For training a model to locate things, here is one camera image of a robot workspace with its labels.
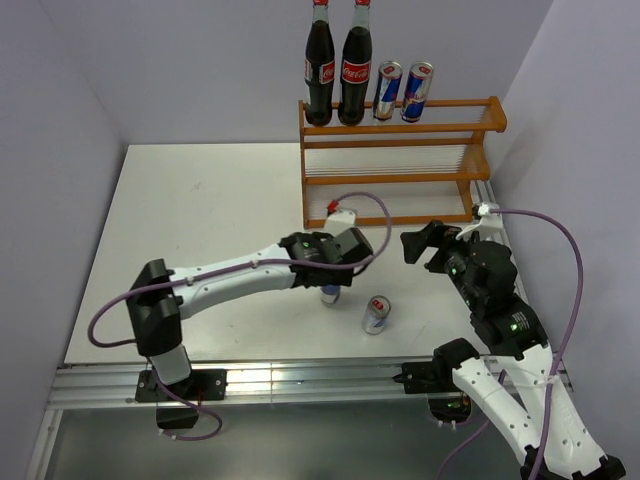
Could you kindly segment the cola glass bottle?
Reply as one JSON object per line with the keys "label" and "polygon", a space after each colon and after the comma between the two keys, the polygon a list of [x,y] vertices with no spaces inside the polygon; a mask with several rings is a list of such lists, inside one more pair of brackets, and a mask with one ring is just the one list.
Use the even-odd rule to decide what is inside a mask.
{"label": "cola glass bottle", "polygon": [[364,117],[371,60],[370,1],[355,1],[340,68],[338,117],[343,125],[358,125]]}
{"label": "cola glass bottle", "polygon": [[325,126],[332,118],[332,93],[335,77],[335,49],[329,26],[328,1],[313,2],[311,29],[305,48],[304,102],[306,121]]}

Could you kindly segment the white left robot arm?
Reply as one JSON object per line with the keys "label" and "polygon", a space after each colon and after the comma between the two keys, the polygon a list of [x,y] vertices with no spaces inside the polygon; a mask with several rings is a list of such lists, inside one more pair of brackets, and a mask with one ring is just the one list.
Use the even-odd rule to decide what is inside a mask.
{"label": "white left robot arm", "polygon": [[298,287],[349,287],[355,270],[372,260],[361,230],[334,236],[296,232],[250,255],[199,267],[170,269],[148,262],[130,290],[126,306],[140,356],[159,378],[159,388],[183,399],[195,375],[183,345],[181,322],[213,306],[248,295]]}

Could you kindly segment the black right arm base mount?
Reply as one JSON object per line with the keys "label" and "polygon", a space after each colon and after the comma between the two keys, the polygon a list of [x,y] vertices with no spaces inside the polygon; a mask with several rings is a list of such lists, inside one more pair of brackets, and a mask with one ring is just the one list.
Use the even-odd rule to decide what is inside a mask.
{"label": "black right arm base mount", "polygon": [[392,380],[407,395],[425,395],[429,411],[438,420],[461,422],[471,414],[471,400],[453,384],[451,371],[435,360],[402,363]]}

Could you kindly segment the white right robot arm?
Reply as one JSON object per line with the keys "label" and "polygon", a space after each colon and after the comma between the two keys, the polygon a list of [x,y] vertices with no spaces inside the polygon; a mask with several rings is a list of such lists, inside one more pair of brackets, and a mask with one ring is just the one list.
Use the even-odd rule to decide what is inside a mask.
{"label": "white right robot arm", "polygon": [[464,338],[439,346],[425,364],[403,365],[396,382],[408,393],[466,394],[507,441],[524,479],[623,478],[621,460],[597,444],[552,371],[554,355],[546,332],[515,291],[518,272],[511,250],[440,221],[403,233],[401,242],[408,264],[434,249],[425,269],[451,280],[470,311],[476,335],[515,391],[506,390]]}

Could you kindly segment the silver blue can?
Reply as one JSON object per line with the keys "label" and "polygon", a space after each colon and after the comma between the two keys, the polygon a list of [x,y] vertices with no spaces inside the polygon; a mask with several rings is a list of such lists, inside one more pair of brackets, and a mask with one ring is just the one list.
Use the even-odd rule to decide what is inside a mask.
{"label": "silver blue can", "polygon": [[367,303],[363,315],[362,328],[365,333],[377,335],[385,328],[389,314],[391,313],[391,303],[383,295],[373,296]]}
{"label": "silver blue can", "polygon": [[334,305],[341,294],[340,285],[326,285],[320,288],[320,299],[324,305]]}
{"label": "silver blue can", "polygon": [[379,65],[372,105],[375,120],[387,121],[392,118],[402,75],[402,67],[395,61],[385,61]]}
{"label": "silver blue can", "polygon": [[433,79],[433,66],[424,61],[414,62],[408,72],[401,119],[408,123],[417,122],[422,115]]}

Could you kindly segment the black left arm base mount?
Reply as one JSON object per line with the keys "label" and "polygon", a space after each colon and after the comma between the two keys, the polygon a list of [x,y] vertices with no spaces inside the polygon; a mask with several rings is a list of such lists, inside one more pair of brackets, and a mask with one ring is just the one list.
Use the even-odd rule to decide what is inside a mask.
{"label": "black left arm base mount", "polygon": [[217,430],[220,430],[219,416],[205,403],[222,401],[226,387],[224,369],[193,370],[185,380],[172,385],[161,385],[155,370],[143,370],[138,377],[134,401],[156,405],[156,424],[163,431],[190,430],[204,415],[217,420]]}

